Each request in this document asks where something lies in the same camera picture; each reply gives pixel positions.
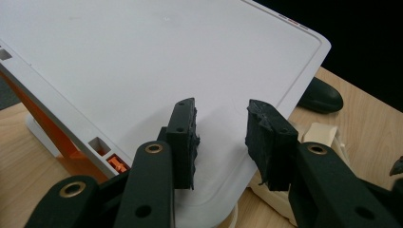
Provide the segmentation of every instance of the wooden surface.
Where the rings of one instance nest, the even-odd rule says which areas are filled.
[[[395,179],[402,178],[390,177],[389,171],[403,155],[403,114],[326,69],[321,68],[317,77],[341,93],[343,109],[324,115],[297,107],[289,120],[306,126],[313,122],[337,125],[353,171],[390,189]],[[69,176],[29,132],[27,114],[22,104],[0,111],[0,227],[23,227],[47,190]],[[293,227],[248,188],[238,207],[236,227]]]

